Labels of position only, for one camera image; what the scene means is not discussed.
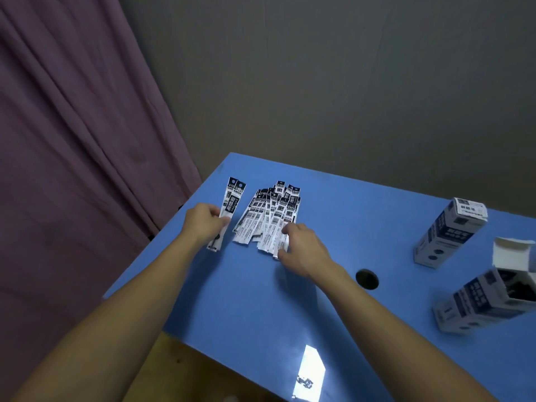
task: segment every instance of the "forearm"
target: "forearm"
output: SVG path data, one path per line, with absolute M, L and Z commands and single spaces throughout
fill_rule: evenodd
M 15 401 L 121 400 L 178 296 L 197 243 L 179 236 L 70 331 Z
M 396 400 L 495 400 L 466 371 L 364 291 L 339 265 L 313 277 Z

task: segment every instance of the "white cardboard box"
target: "white cardboard box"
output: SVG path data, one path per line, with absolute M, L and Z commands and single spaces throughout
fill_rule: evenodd
M 529 270 L 533 244 L 496 238 L 493 268 L 433 307 L 439 329 L 467 334 L 536 309 L 536 273 Z
M 453 198 L 413 250 L 417 264 L 438 268 L 488 221 L 486 206 Z

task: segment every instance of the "blue table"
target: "blue table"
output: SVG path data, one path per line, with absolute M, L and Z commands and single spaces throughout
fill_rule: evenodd
M 284 180 L 301 188 L 298 222 L 314 229 L 333 259 L 355 276 L 374 271 L 371 295 L 470 372 L 500 400 L 536 396 L 536 313 L 470 337 L 438 331 L 431 307 L 491 266 L 496 236 L 536 238 L 536 220 L 489 211 L 489 222 L 438 270 L 416 265 L 412 249 L 447 200 L 277 162 L 230 154 L 108 290 L 143 270 L 179 233 L 185 210 L 221 205 L 229 176 L 247 183 L 233 226 L 259 188 Z M 332 214 L 323 211 L 332 207 Z M 271 256 L 232 243 L 202 249 L 164 327 L 170 335 L 284 399 L 290 399 L 305 345 L 325 365 L 320 402 L 390 400 L 379 378 L 314 285 Z

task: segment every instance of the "wooden floor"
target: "wooden floor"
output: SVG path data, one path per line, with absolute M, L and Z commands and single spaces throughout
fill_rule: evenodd
M 282 399 L 161 333 L 123 402 L 240 402 Z

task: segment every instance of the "wall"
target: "wall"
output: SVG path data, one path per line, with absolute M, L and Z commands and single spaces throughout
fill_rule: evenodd
M 239 152 L 536 216 L 536 0 L 120 1 L 203 177 Z

